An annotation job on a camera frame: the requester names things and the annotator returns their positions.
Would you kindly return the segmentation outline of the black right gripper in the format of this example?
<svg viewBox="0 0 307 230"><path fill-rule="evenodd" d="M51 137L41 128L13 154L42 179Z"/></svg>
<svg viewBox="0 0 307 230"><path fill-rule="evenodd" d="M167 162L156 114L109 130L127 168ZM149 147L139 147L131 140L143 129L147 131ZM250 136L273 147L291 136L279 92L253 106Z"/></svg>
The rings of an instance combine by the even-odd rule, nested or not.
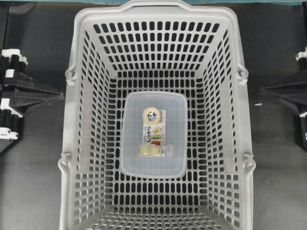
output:
<svg viewBox="0 0 307 230"><path fill-rule="evenodd" d="M281 78L261 88L262 94L278 99L300 117L303 147L307 146L307 47L295 56L299 63L299 74Z"/></svg>

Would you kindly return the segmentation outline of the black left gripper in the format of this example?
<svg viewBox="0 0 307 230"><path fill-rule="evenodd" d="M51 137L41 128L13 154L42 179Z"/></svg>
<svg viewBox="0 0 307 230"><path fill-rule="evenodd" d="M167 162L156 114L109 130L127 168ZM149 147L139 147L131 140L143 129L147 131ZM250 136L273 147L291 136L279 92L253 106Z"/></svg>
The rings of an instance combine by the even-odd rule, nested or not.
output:
<svg viewBox="0 0 307 230"><path fill-rule="evenodd" d="M30 108L64 99L64 93L21 73L27 58L16 48L0 52L0 152L22 138L23 114Z"/></svg>

